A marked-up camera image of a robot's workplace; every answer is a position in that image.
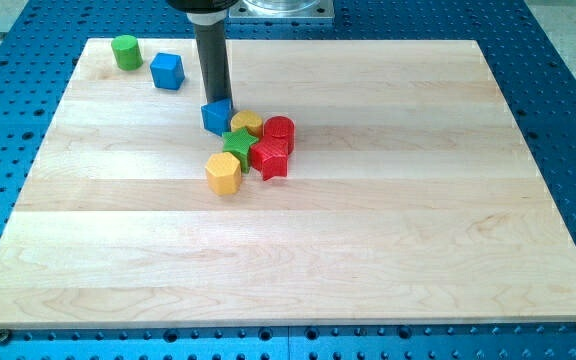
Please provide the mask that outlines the black robot arm end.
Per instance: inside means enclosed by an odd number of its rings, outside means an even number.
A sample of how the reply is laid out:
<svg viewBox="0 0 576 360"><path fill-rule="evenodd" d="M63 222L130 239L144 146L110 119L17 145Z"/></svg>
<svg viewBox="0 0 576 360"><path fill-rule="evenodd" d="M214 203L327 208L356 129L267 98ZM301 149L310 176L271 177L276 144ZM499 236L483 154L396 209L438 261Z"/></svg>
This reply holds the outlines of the black robot arm end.
<svg viewBox="0 0 576 360"><path fill-rule="evenodd" d="M172 8L191 14L209 14L228 10L238 0L166 0Z"/></svg>

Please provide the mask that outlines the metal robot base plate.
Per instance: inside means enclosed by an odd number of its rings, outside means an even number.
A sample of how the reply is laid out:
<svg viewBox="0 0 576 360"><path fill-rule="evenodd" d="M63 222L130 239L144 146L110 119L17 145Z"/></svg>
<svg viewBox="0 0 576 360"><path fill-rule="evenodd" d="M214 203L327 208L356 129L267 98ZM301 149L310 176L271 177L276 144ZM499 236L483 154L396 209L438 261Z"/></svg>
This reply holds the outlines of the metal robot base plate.
<svg viewBox="0 0 576 360"><path fill-rule="evenodd" d="M239 23L332 23L333 0L239 0L230 10L229 19Z"/></svg>

